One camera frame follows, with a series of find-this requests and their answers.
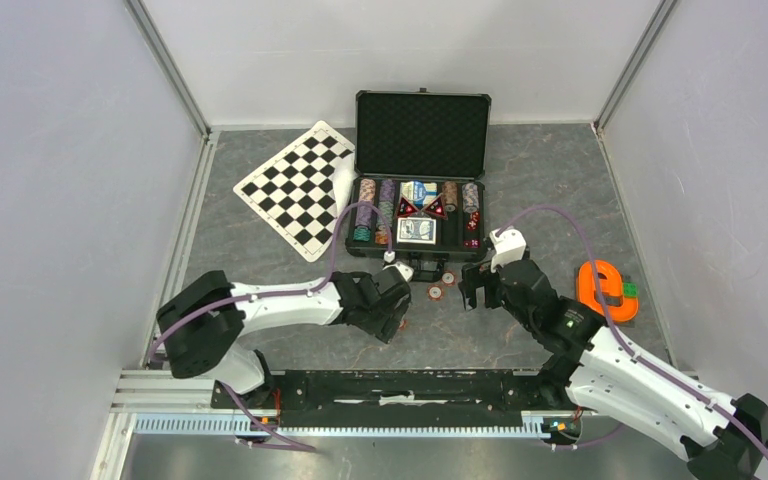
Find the blue backed card deck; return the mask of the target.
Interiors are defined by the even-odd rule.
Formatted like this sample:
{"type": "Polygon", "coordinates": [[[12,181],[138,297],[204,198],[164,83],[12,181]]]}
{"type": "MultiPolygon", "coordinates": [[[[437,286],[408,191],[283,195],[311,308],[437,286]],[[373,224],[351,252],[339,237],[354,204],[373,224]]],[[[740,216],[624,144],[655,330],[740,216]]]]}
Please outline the blue backed card deck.
{"type": "Polygon", "coordinates": [[[437,221],[433,218],[403,217],[397,219],[398,243],[434,245],[437,241],[437,221]]]}

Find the all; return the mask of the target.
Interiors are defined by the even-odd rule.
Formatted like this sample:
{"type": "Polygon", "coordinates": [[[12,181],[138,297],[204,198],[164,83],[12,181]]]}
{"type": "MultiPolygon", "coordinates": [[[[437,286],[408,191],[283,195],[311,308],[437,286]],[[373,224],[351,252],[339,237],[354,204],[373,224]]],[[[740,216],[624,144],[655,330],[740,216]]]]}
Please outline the all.
{"type": "Polygon", "coordinates": [[[420,212],[420,209],[416,207],[416,205],[405,198],[404,196],[401,196],[398,200],[398,206],[396,208],[396,216],[398,218],[406,218],[410,217],[412,215],[415,215],[420,212]]]}
{"type": "Polygon", "coordinates": [[[422,208],[421,212],[433,219],[446,220],[448,218],[446,205],[442,195],[436,196],[430,203],[422,208]]]}

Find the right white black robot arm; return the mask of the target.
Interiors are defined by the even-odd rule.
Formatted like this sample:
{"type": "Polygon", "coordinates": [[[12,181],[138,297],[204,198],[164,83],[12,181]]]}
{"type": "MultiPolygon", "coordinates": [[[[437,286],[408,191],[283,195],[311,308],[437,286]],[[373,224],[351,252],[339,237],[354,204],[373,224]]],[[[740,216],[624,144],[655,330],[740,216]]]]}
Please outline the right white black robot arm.
{"type": "Polygon", "coordinates": [[[768,406],[752,394],[712,389],[612,329],[590,307],[556,292],[530,259],[466,264],[464,306],[484,291],[550,352],[537,392],[551,408],[569,402],[609,416],[685,461],[697,479],[753,479],[768,451],[768,406]]]}

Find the black poker set case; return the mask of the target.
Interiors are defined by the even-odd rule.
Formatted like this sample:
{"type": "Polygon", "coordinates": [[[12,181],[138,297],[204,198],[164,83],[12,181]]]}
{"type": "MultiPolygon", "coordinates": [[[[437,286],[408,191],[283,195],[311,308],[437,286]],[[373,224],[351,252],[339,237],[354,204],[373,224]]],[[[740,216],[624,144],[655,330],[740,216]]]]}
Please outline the black poker set case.
{"type": "Polygon", "coordinates": [[[485,187],[481,180],[485,174],[485,158],[488,140],[492,99],[486,93],[433,93],[421,89],[416,92],[386,92],[361,90],[355,97],[356,151],[354,171],[357,175],[351,187],[351,203],[355,209],[349,214],[350,230],[345,238],[349,254],[356,257],[383,257],[388,250],[396,252],[396,258],[414,269],[419,282],[435,283],[451,263],[478,263],[483,260],[487,248],[484,199],[485,187]],[[375,204],[360,202],[360,180],[390,179],[395,182],[394,217],[390,227],[388,245],[356,242],[352,239],[358,207],[369,207],[374,213],[375,204]],[[439,195],[446,181],[458,185],[458,210],[449,212],[446,220],[437,221],[437,241],[434,245],[398,243],[396,241],[396,208],[400,195],[400,183],[418,180],[435,182],[439,195]],[[481,214],[481,246],[470,249],[464,246],[467,213],[462,207],[462,185],[475,183],[479,189],[481,214]]]}

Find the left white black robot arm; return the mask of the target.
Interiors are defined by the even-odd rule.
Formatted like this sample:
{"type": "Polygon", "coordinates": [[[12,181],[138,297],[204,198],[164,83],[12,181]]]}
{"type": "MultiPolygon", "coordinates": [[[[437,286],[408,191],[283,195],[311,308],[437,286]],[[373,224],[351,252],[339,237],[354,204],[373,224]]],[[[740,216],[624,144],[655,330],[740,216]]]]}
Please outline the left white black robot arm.
{"type": "Polygon", "coordinates": [[[163,347],[176,379],[207,376],[229,386],[250,407],[266,405],[274,381],[246,334],[290,326],[356,327],[388,343],[411,302],[413,270],[402,262],[376,274],[334,272],[328,278],[284,285],[231,282],[209,271],[156,313],[163,347]]]}

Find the blue boxed card deck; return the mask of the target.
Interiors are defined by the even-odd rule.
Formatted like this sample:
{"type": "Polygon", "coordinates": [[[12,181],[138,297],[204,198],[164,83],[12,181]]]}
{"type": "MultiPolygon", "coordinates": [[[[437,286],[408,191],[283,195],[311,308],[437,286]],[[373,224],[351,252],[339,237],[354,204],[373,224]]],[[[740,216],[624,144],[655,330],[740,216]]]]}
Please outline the blue boxed card deck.
{"type": "Polygon", "coordinates": [[[400,183],[400,195],[415,206],[422,208],[431,203],[439,195],[439,192],[435,182],[411,180],[400,183]]]}

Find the brown poker chip stack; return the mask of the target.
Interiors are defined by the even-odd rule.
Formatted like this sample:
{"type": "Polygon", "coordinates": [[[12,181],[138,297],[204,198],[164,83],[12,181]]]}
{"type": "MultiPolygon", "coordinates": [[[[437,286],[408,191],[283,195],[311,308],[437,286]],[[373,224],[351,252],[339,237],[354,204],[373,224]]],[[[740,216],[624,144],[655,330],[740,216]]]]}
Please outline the brown poker chip stack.
{"type": "Polygon", "coordinates": [[[453,181],[446,181],[442,185],[442,199],[444,210],[456,212],[458,210],[458,185],[453,181]]]}

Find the red five poker chip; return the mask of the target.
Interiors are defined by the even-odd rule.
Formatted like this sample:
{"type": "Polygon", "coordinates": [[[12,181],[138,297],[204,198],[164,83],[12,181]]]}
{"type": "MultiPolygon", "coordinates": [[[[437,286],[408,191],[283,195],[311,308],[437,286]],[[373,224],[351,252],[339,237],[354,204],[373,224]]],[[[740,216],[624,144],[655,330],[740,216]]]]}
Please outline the red five poker chip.
{"type": "Polygon", "coordinates": [[[427,289],[427,295],[433,301],[441,301],[445,297],[445,286],[432,284],[427,289]]]}
{"type": "Polygon", "coordinates": [[[445,286],[455,286],[457,284],[457,278],[456,275],[451,271],[444,271],[440,281],[445,286]]]}

